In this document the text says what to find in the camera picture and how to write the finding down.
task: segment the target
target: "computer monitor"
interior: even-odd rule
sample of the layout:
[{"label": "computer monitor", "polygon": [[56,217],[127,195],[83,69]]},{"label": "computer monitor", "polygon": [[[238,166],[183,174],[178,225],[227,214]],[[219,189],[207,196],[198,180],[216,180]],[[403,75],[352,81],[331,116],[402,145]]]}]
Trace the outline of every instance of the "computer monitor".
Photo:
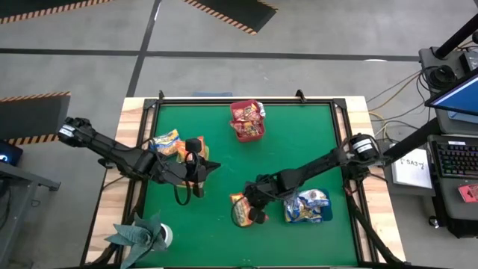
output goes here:
[{"label": "computer monitor", "polygon": [[478,116],[478,69],[427,100],[425,106]]}]

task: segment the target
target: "gray floor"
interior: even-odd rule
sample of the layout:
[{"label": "gray floor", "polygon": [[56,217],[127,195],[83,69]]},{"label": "gray floor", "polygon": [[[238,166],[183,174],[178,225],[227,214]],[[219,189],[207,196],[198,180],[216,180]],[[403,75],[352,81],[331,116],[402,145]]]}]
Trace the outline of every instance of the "gray floor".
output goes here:
[{"label": "gray floor", "polygon": [[[477,12],[472,0],[268,1],[279,12],[252,37],[179,0],[163,0],[149,50],[416,55],[419,48],[440,45]],[[0,25],[0,48],[137,50],[152,4],[116,0]],[[90,118],[98,131],[114,135],[135,62],[136,57],[0,55],[0,98],[70,90],[69,115]],[[135,96],[156,96],[159,90],[168,96],[195,91],[290,96],[302,89],[306,95],[370,98],[419,69],[412,62],[147,58]],[[391,117],[419,100],[410,85],[377,112]],[[421,126],[427,111],[420,111],[400,120]],[[411,132],[389,128],[394,139]],[[86,149],[60,143],[25,146],[22,167],[62,185],[57,193],[38,193],[42,204],[28,216],[15,260],[34,261],[34,268],[79,263],[104,174],[96,159]],[[392,197],[392,202],[410,262],[476,268],[477,240],[458,240],[429,227],[418,198]]]}]

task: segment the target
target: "green table surface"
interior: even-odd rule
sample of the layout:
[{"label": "green table surface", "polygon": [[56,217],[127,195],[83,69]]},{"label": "green table surface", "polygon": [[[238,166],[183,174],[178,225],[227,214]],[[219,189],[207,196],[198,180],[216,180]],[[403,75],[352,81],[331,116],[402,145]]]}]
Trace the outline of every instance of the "green table surface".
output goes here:
[{"label": "green table surface", "polygon": [[161,106],[156,135],[178,129],[182,139],[203,135],[209,159],[222,166],[210,174],[205,196],[178,205],[171,185],[149,182],[144,217],[160,211],[173,230],[168,251],[151,252],[136,267],[320,266],[356,265],[341,171],[329,170],[300,190],[323,188],[332,201],[333,219],[323,223],[286,223],[282,202],[270,203],[269,220],[242,229],[230,218],[229,194],[243,190],[258,174],[275,173],[310,162],[336,147],[328,105],[266,105],[265,136],[240,143],[229,126],[228,105]]}]

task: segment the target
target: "red container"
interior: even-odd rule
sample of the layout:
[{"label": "red container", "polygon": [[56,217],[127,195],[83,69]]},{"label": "red container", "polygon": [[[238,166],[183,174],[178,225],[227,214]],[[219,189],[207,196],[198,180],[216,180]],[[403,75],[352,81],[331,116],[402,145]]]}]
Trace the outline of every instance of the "red container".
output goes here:
[{"label": "red container", "polygon": [[[246,100],[246,101],[240,101],[240,102],[233,102],[231,104],[231,114],[232,114],[232,119],[233,120],[237,120],[235,117],[234,117],[234,110],[236,109],[239,109],[239,108],[245,108],[245,107],[248,107],[250,106],[251,104],[254,104],[256,106],[256,109],[257,109],[257,112],[260,112],[260,108],[259,108],[259,104],[257,103],[257,101],[251,99],[251,100]],[[250,141],[255,141],[255,140],[259,140],[261,139],[264,134],[266,133],[266,129],[264,127],[264,118],[261,117],[261,119],[259,120],[260,123],[259,123],[259,127],[261,128],[261,134],[260,135],[256,135],[256,136],[253,136],[253,137],[241,137],[239,136],[239,133],[235,132],[236,133],[236,137],[238,138],[238,140],[240,142],[250,142]]]}]

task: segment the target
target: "monitor screen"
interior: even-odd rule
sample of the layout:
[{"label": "monitor screen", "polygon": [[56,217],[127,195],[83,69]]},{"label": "monitor screen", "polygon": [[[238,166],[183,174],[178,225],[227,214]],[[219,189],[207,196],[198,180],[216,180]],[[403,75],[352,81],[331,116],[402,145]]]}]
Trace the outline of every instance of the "monitor screen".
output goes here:
[{"label": "monitor screen", "polygon": [[465,114],[478,115],[478,75],[459,83],[446,93],[433,99],[431,107]]}]

